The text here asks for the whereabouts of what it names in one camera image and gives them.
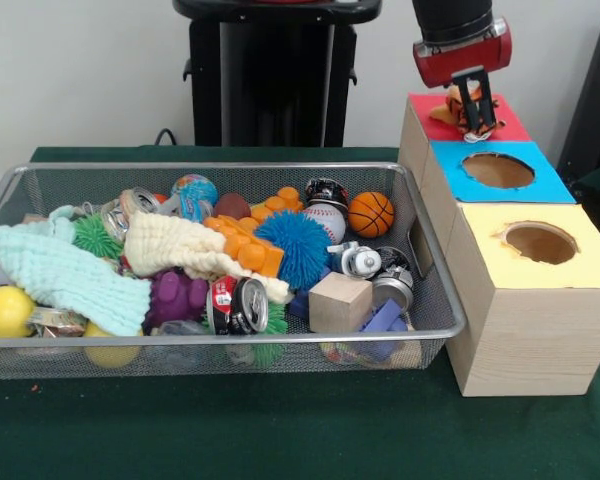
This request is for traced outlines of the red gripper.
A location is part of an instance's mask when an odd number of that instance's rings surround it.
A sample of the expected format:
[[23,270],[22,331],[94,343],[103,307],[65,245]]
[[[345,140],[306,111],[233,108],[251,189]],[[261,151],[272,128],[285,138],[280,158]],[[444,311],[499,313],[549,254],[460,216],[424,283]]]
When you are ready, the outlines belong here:
[[464,133],[476,133],[480,117],[485,127],[495,126],[488,73],[507,67],[512,57],[512,35],[504,17],[496,18],[483,32],[451,44],[413,44],[413,57],[423,83],[428,88],[447,86],[454,74],[476,67],[477,80],[462,80],[459,86],[462,113],[459,126]]

